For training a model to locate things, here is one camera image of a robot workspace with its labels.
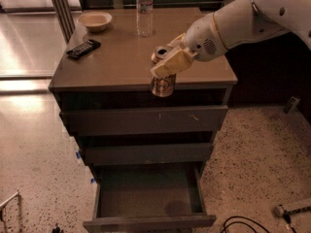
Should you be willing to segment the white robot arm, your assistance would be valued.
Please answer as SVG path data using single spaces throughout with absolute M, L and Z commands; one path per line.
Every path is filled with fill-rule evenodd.
M 311 0 L 234 0 L 194 22 L 175 38 L 171 51 L 151 73 L 165 78 L 197 61 L 211 61 L 242 44 L 265 41 L 287 32 L 311 49 Z

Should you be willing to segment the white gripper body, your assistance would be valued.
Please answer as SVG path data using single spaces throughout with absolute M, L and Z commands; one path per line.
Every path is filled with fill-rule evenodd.
M 211 61 L 227 52 L 216 29 L 213 14 L 195 21 L 188 29 L 184 45 L 197 61 Z

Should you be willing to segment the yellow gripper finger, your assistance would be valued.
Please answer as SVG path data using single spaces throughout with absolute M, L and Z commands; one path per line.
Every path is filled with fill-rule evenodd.
M 170 43 L 168 43 L 167 46 L 170 48 L 180 47 L 181 49 L 184 49 L 185 48 L 185 43 L 184 43 L 185 36 L 186 34 L 182 33 L 181 35 L 173 39 Z
M 176 75 L 188 70 L 196 56 L 189 48 L 176 47 L 151 69 L 151 73 L 158 79 Z

